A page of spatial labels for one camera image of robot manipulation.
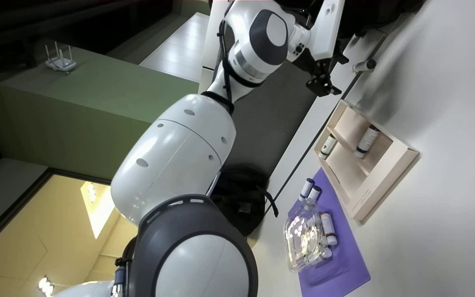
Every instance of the black backpack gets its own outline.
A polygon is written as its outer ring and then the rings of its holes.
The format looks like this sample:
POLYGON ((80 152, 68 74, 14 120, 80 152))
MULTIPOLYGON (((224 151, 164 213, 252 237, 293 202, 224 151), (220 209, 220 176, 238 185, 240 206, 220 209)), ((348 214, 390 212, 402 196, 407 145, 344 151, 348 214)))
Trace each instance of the black backpack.
POLYGON ((266 191, 269 177, 246 165, 225 166, 210 196, 227 220, 243 236, 259 226, 265 214, 265 198, 270 201, 275 216, 277 207, 266 191))

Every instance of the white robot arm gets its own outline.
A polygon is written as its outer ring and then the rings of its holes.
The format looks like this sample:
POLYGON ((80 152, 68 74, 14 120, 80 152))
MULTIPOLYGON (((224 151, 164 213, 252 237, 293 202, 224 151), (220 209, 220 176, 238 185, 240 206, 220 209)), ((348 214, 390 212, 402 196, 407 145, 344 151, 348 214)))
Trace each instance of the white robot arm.
MULTIPOLYGON (((207 92, 189 94, 162 113, 111 182, 115 206, 139 226, 134 246, 127 248, 134 254, 128 276, 115 280, 116 295, 257 295, 256 261, 249 246, 205 196, 234 143, 229 111, 305 49, 314 60, 331 58, 342 10, 343 0, 325 0, 308 30, 273 0, 230 3, 221 29, 228 24, 235 43, 225 52, 215 81, 207 92)), ((111 283, 102 286, 110 288, 111 283)), ((79 296, 71 292, 81 291, 69 289, 58 296, 79 296)))

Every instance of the purple mat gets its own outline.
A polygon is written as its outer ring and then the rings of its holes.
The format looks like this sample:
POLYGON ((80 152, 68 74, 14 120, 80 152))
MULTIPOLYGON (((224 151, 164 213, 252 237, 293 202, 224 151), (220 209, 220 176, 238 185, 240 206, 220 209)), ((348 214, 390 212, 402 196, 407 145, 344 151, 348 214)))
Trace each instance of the purple mat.
MULTIPOLYGON (((300 288, 303 297, 343 297, 368 282, 371 277, 343 214, 340 201, 322 169, 316 173, 314 180, 316 185, 322 188, 318 201, 319 210, 332 215, 338 245, 332 248, 333 258, 330 261, 308 267, 298 274, 300 288)), ((300 201, 296 201, 289 214, 299 206, 300 201)))

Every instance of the wooden shelf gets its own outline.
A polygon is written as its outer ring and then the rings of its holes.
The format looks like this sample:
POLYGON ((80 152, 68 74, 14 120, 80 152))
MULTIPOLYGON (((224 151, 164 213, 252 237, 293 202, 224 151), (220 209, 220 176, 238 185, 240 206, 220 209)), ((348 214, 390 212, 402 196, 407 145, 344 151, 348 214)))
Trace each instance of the wooden shelf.
POLYGON ((315 146, 318 155, 332 134, 338 141, 326 160, 318 158, 351 218, 362 220, 413 161, 418 152, 372 122, 356 107, 340 100, 315 146), (364 159, 354 155, 370 125, 381 133, 364 159))

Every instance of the clear plastic container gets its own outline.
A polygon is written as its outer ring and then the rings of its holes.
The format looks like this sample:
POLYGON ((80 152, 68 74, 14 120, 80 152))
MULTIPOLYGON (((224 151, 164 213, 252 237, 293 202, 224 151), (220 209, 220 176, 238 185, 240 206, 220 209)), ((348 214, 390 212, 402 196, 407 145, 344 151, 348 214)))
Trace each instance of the clear plastic container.
POLYGON ((322 220, 315 207, 315 201, 306 199, 292 214, 283 228, 289 269, 294 272, 322 261, 328 252, 322 220))

